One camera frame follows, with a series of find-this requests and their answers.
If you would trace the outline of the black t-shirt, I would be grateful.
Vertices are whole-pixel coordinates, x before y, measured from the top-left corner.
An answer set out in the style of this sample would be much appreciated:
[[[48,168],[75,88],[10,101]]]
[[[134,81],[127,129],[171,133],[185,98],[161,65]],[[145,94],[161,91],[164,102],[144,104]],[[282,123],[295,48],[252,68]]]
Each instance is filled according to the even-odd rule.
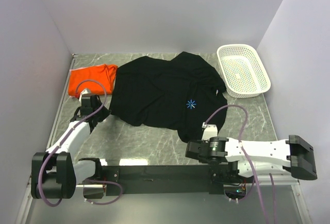
[[[227,105],[225,92],[220,74],[201,56],[143,56],[118,68],[109,108],[132,126],[176,130],[188,142],[200,140],[203,122]]]

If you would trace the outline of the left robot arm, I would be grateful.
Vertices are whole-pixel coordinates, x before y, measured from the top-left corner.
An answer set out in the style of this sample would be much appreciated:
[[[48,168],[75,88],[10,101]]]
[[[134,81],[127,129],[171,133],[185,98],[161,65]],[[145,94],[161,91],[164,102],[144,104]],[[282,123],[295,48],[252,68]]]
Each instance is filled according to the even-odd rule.
[[[34,199],[70,199],[76,185],[87,179],[99,180],[99,158],[82,158],[73,163],[82,144],[110,111],[95,94],[83,94],[81,105],[60,139],[45,152],[34,154],[31,162],[31,195]]]

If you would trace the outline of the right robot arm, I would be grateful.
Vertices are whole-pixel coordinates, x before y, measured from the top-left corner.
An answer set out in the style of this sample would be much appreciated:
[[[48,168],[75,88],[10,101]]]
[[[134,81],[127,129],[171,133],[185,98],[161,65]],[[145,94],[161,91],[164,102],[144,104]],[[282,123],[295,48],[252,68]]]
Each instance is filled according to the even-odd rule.
[[[287,171],[298,180],[316,180],[314,148],[298,135],[279,141],[238,141],[233,138],[211,137],[189,141],[186,157],[204,164],[237,164],[238,175],[249,178],[256,173],[282,174]]]

